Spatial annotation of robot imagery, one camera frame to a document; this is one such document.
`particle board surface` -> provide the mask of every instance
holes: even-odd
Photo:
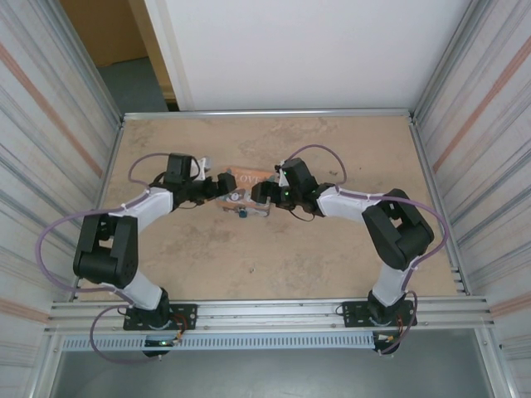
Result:
[[[399,187],[431,204],[406,119],[345,117],[130,120],[105,206],[140,194],[141,188],[127,181],[127,171],[147,153],[209,156],[211,175],[216,175],[229,165],[272,170],[309,143],[339,154],[348,171],[345,188],[378,193]],[[340,180],[339,165],[325,151],[312,148],[300,156],[318,182]],[[165,164],[165,158],[147,159],[134,177],[151,181]],[[441,238],[439,228],[429,214],[425,217],[436,233],[433,247]],[[362,224],[319,217],[302,222],[274,207],[266,218],[240,219],[214,202],[158,219],[139,237],[139,258],[139,268],[171,299],[364,297],[381,268]],[[444,250],[422,263],[409,287],[420,295],[455,294]],[[82,299],[112,297],[86,294]]]

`robotic arm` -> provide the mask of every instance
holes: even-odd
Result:
[[[336,216],[365,223],[383,261],[378,281],[368,294],[370,321],[387,326],[396,318],[405,299],[405,285],[412,265],[433,241],[433,231],[426,220],[414,206],[381,201],[378,199],[381,195],[371,199],[367,194],[344,190],[327,182],[318,184],[300,158],[292,158],[275,169],[279,182],[256,184],[251,194],[254,201],[265,203],[270,198],[280,209],[293,211],[301,206],[315,216]],[[406,193],[399,189],[385,196],[407,199]]]
[[[133,305],[136,318],[152,328],[168,322],[167,292],[150,282],[139,269],[139,233],[160,216],[171,213],[185,201],[202,205],[236,189],[234,177],[226,172],[217,182],[206,177],[208,158],[171,153],[166,172],[150,184],[148,196],[119,212],[86,216],[74,258],[74,273],[95,284],[114,286]],[[113,238],[112,246],[100,242]]]

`small box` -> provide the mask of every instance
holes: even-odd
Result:
[[[251,190],[258,182],[274,181],[275,173],[243,167],[227,167],[224,171],[234,176],[236,190],[218,197],[217,205],[224,211],[236,213],[241,218],[252,215],[267,217],[270,210],[269,199],[265,204],[256,203],[251,200]]]

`wire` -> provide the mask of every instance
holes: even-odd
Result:
[[[432,251],[420,256],[417,258],[417,260],[412,261],[409,267],[409,271],[407,271],[406,278],[404,278],[404,282],[402,283],[402,290],[405,290],[407,287],[407,284],[409,283],[409,280],[411,279],[413,272],[417,269],[418,265],[424,261],[432,257],[435,253],[437,253],[439,250],[441,250],[448,241],[448,235],[450,227],[448,226],[448,223],[446,222],[445,218],[441,216],[438,212],[433,210],[431,207],[426,206],[424,203],[420,203],[419,201],[412,201],[411,199],[406,199],[404,197],[388,197],[386,195],[363,195],[359,193],[353,193],[353,192],[345,192],[341,191],[340,188],[338,188],[338,194],[342,195],[344,197],[352,197],[354,199],[362,199],[362,200],[380,200],[380,201],[398,201],[401,203],[406,203],[407,205],[419,207],[422,210],[427,211],[428,213],[431,213],[441,224],[443,227],[443,236],[442,240]]]
[[[339,315],[340,317],[344,316],[343,313],[338,313],[338,309],[340,309],[341,307],[343,307],[342,304],[338,305],[338,306],[336,307],[336,309],[334,310],[335,314],[336,314],[336,315]]]
[[[71,220],[74,220],[75,218],[80,218],[80,217],[96,216],[96,215],[102,215],[102,214],[122,211],[128,207],[138,205],[140,202],[144,201],[149,196],[149,191],[150,191],[149,184],[142,180],[134,179],[132,177],[134,168],[144,159],[152,158],[156,156],[168,156],[168,155],[169,153],[150,153],[148,155],[145,155],[135,160],[133,164],[131,165],[131,167],[129,168],[128,173],[127,173],[128,180],[134,184],[139,184],[145,188],[145,192],[141,197],[133,199],[132,201],[125,203],[121,207],[116,207],[115,209],[98,209],[98,210],[79,211],[75,214],[64,216],[63,218],[52,222],[49,226],[47,226],[44,230],[42,230],[35,244],[35,259],[36,259],[37,265],[39,266],[39,269],[50,282],[52,282],[59,289],[63,289],[63,290],[66,290],[72,293],[112,292],[120,296],[123,300],[130,303],[129,298],[125,296],[124,294],[122,294],[120,291],[118,291],[114,287],[109,286],[109,287],[102,287],[102,288],[88,288],[87,289],[87,288],[77,288],[77,287],[70,286],[69,284],[62,283],[44,265],[44,259],[42,258],[42,243],[44,242],[44,239],[46,238],[46,235],[48,235],[48,233],[50,233],[53,229],[57,228],[60,224],[63,224],[67,221],[71,221]]]
[[[92,321],[92,324],[90,325],[90,331],[89,331],[89,343],[92,347],[92,350],[98,354],[100,357],[105,359],[108,362],[117,363],[119,365],[138,365],[141,363],[148,363],[152,362],[153,360],[158,359],[158,357],[150,357],[150,358],[142,358],[142,359],[116,359],[107,357],[95,344],[94,341],[94,330],[96,328],[96,324],[100,320],[101,317],[104,316],[105,313],[108,313],[109,311],[112,311],[113,309],[116,309],[117,311],[120,308],[127,308],[127,305],[121,304],[121,305],[111,305],[110,307],[104,309],[102,312],[100,312],[98,315],[96,315],[96,318],[94,318],[94,321]]]
[[[192,180],[195,180],[197,177],[199,177],[199,174],[201,174],[201,168],[199,167],[199,162],[197,161],[197,159],[194,156],[192,156],[192,159],[196,163],[196,166],[197,166],[197,174],[195,176],[191,177]]]
[[[166,175],[166,172],[161,172],[158,176],[156,176],[156,177],[153,179],[152,184],[155,183],[155,182],[156,182],[156,183],[159,183],[160,180],[162,179],[162,177],[164,177],[165,175]]]
[[[398,334],[402,334],[404,331],[404,321],[402,319],[402,315],[397,315],[397,325],[398,325]]]
[[[413,275],[413,272],[417,269],[418,265],[422,261],[425,261],[429,259],[430,257],[432,257],[435,253],[437,253],[439,250],[441,250],[446,245],[446,242],[448,241],[448,236],[450,234],[450,227],[448,226],[448,223],[446,222],[445,218],[441,214],[439,214],[437,211],[432,209],[431,207],[426,206],[424,203],[420,203],[419,201],[413,201],[411,199],[406,199],[404,197],[389,197],[387,195],[371,195],[371,194],[362,194],[362,193],[342,191],[340,186],[347,181],[347,169],[343,161],[339,157],[339,155],[336,152],[334,152],[332,149],[325,147],[324,145],[321,145],[318,143],[312,143],[309,145],[305,145],[304,147],[297,149],[295,152],[293,152],[287,158],[287,160],[292,159],[295,155],[301,153],[302,151],[308,148],[321,148],[325,150],[326,152],[331,153],[337,159],[339,166],[341,166],[341,170],[343,170],[343,180],[341,182],[338,182],[335,186],[335,189],[339,195],[344,196],[344,197],[352,197],[353,199],[361,199],[361,200],[397,201],[400,203],[405,203],[407,205],[415,206],[415,207],[421,208],[422,210],[429,212],[441,223],[442,230],[443,230],[441,243],[439,243],[439,245],[437,245],[437,247],[435,247],[432,251],[420,256],[419,258],[417,258],[417,260],[413,261],[410,264],[409,271],[407,272],[406,278],[404,278],[404,282],[402,283],[402,290],[405,290],[407,287],[407,284],[409,283],[409,280],[411,279]]]
[[[298,155],[299,153],[301,153],[302,151],[305,151],[306,149],[308,148],[321,148],[321,149],[324,149],[326,152],[328,153],[331,153],[332,156],[334,156],[336,158],[336,160],[338,161],[339,163],[339,166],[341,166],[341,170],[343,171],[343,180],[341,180],[340,182],[338,182],[338,185],[342,185],[344,184],[346,181],[347,181],[347,168],[345,167],[343,161],[341,160],[341,158],[339,157],[339,155],[334,152],[332,149],[328,148],[328,147],[325,147],[324,145],[321,145],[320,143],[311,143],[309,145],[305,145],[304,147],[302,148],[299,148],[297,149],[295,152],[293,152],[287,159],[286,159],[286,162],[288,160],[291,160],[293,159],[293,157],[295,155]]]
[[[173,316],[172,316],[173,320],[175,321],[175,324],[178,326],[178,318],[181,318],[181,323],[183,324],[183,330],[181,331],[182,333],[184,333],[185,331],[188,330],[188,322],[186,320],[186,318],[184,317],[184,315],[180,314],[180,313],[175,313]]]
[[[409,323],[407,324],[406,330],[404,330],[404,332],[400,336],[398,336],[397,339],[394,340],[393,344],[391,344],[389,347],[387,347],[387,348],[385,348],[383,350],[378,350],[380,355],[383,355],[383,354],[385,354],[387,352],[390,352],[394,347],[396,347],[398,344],[400,344],[404,340],[404,338],[406,338],[407,334],[409,333],[410,329],[413,326],[413,323],[415,322],[415,318],[417,316],[417,309],[418,309],[417,293],[415,293],[413,290],[410,290],[410,291],[406,292],[406,294],[412,294],[413,295],[413,314],[412,314],[412,317],[409,320]]]
[[[197,204],[195,206],[192,206],[192,207],[178,207],[178,209],[183,209],[183,210],[192,210],[192,209],[195,209],[197,207]]]
[[[315,214],[312,214],[312,218],[310,218],[309,220],[306,220],[305,218],[302,218],[302,217],[299,217],[297,216],[292,210],[289,210],[289,212],[291,213],[291,215],[293,217],[295,217],[297,220],[301,220],[301,221],[304,221],[304,222],[311,222],[314,220],[315,218]]]

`white wall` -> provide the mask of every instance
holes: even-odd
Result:
[[[469,0],[145,0],[182,110],[412,108]]]

